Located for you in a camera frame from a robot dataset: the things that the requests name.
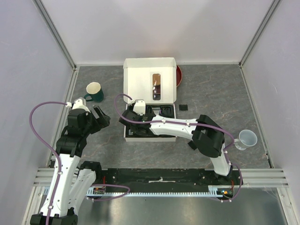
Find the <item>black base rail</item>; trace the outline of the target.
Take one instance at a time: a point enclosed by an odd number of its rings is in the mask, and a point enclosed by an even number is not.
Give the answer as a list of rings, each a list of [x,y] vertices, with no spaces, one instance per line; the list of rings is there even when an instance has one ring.
[[[217,175],[205,169],[97,169],[94,184],[127,186],[132,192],[183,192],[207,189],[208,186],[239,186],[239,171]]]

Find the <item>white cardboard clipper box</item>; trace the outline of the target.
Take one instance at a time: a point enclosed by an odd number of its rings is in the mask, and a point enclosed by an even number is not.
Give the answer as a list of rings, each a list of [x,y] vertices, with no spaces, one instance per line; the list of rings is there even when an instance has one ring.
[[[123,64],[123,93],[146,105],[174,105],[177,98],[176,61],[172,57],[127,58]]]

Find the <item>dark green mug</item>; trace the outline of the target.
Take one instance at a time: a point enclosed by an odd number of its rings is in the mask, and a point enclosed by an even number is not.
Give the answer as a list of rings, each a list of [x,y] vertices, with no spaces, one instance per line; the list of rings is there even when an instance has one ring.
[[[94,101],[100,103],[104,100],[104,93],[100,83],[98,82],[91,82],[88,84],[86,87],[86,92],[87,94],[84,96],[84,99],[87,102]]]

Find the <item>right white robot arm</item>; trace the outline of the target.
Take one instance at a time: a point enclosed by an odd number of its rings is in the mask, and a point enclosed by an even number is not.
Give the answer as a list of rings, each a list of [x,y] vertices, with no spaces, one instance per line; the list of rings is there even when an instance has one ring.
[[[226,184],[232,178],[231,163],[226,156],[225,135],[232,137],[207,115],[198,119],[175,119],[154,113],[139,115],[127,109],[120,115],[119,122],[130,127],[137,135],[170,135],[188,139],[192,149],[210,158],[215,180]]]

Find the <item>red bowl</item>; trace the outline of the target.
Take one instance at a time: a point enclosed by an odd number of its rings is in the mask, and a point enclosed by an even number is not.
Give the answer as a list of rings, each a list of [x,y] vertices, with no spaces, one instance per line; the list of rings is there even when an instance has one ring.
[[[179,87],[182,81],[182,71],[181,68],[177,65],[176,68],[176,87]]]

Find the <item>black comb guard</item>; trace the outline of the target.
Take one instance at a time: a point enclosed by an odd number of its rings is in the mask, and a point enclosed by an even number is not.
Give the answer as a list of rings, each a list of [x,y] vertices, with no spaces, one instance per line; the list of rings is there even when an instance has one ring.
[[[190,141],[190,142],[188,143],[188,145],[190,146],[190,148],[191,148],[192,150],[196,150],[196,149],[197,149],[197,146],[194,144],[193,141]]]
[[[188,105],[186,105],[186,104],[179,105],[179,110],[180,111],[187,111],[188,110]]]

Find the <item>clear plastic measuring cup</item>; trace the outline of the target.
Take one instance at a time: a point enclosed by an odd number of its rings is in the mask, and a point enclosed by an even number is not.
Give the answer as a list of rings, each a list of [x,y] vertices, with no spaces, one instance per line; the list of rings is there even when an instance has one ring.
[[[249,147],[253,147],[257,144],[256,134],[248,129],[240,131],[237,139],[234,139],[234,146],[238,150],[246,150]]]

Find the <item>black plastic tray insert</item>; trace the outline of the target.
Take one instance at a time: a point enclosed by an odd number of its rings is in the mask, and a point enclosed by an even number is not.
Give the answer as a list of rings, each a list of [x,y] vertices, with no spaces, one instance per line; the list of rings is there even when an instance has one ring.
[[[175,106],[174,105],[145,105],[145,112],[148,114],[155,114],[162,117],[175,119]],[[174,142],[176,136],[173,135],[155,135],[148,131],[141,133],[134,132],[135,127],[124,127],[124,138],[127,142]]]

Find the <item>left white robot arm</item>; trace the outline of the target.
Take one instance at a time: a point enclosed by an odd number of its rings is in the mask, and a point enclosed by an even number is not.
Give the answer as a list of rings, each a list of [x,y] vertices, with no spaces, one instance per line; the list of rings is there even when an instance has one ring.
[[[41,211],[32,215],[32,225],[76,225],[78,211],[92,184],[103,181],[99,162],[84,161],[74,174],[87,145],[87,137],[109,126],[110,117],[99,106],[73,108],[56,143],[56,162],[49,192]]]

